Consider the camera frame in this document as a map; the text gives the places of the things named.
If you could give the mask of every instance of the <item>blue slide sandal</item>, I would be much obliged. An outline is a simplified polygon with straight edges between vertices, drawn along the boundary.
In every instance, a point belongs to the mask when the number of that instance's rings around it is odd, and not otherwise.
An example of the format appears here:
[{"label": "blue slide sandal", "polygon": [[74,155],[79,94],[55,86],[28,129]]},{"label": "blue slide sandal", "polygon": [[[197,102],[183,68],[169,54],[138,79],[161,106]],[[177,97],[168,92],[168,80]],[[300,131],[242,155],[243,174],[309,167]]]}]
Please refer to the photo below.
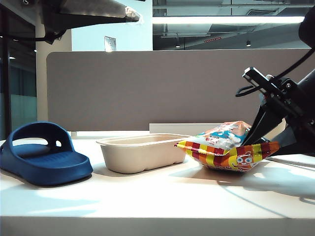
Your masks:
[{"label": "blue slide sandal", "polygon": [[[42,138],[48,144],[13,145],[24,138]],[[9,135],[0,147],[0,167],[39,186],[71,182],[93,171],[88,157],[74,150],[67,131],[45,121],[26,124]]]}]

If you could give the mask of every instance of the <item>gray partition panel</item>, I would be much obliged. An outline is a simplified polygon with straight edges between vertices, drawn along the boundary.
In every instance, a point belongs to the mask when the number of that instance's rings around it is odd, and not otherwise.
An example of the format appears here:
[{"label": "gray partition panel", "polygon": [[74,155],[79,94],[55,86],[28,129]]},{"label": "gray partition panel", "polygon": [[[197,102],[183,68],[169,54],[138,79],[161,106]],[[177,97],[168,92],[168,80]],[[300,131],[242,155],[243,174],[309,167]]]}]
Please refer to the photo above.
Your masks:
[{"label": "gray partition panel", "polygon": [[[48,117],[67,130],[148,130],[149,123],[244,120],[256,115],[258,92],[244,69],[276,75],[307,50],[53,52],[47,58]],[[299,81],[315,56],[290,73]]]}]

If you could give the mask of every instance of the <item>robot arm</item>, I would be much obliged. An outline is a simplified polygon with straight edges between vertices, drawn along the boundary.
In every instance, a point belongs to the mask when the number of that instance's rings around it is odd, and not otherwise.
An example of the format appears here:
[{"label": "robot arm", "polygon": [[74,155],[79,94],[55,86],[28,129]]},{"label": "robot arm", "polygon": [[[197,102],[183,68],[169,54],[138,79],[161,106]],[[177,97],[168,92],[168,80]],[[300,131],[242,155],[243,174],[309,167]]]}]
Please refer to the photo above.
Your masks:
[{"label": "robot arm", "polygon": [[262,136],[285,118],[286,129],[272,140],[278,141],[281,146],[273,155],[315,152],[315,70],[299,83],[284,77],[315,51],[315,7],[305,16],[299,35],[312,49],[285,72],[267,79],[254,67],[245,70],[243,77],[252,85],[240,89],[236,96],[259,90],[261,104],[242,145],[260,142]]}]

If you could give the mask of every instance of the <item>cartoon character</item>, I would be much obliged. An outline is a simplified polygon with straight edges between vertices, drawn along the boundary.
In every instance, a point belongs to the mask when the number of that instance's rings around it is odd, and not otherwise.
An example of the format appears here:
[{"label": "cartoon character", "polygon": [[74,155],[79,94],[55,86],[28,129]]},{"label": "cartoon character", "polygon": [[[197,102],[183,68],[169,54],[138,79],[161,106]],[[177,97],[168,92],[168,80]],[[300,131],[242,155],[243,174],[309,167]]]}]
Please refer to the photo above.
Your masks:
[{"label": "cartoon character", "polygon": [[245,154],[237,156],[236,161],[237,165],[234,165],[233,163],[233,166],[239,168],[241,171],[248,171],[257,164],[254,162],[250,151],[247,151]]}]

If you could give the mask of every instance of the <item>air vent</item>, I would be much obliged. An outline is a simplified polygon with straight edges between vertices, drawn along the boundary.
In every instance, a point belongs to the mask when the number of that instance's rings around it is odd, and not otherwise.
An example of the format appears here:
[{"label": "air vent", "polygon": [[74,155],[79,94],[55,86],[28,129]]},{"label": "air vent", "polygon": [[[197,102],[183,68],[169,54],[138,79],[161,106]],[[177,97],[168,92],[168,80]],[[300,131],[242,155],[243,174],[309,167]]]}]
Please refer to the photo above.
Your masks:
[{"label": "air vent", "polygon": [[264,16],[264,15],[271,15],[275,11],[265,11],[265,10],[250,10],[246,15],[248,16]]}]

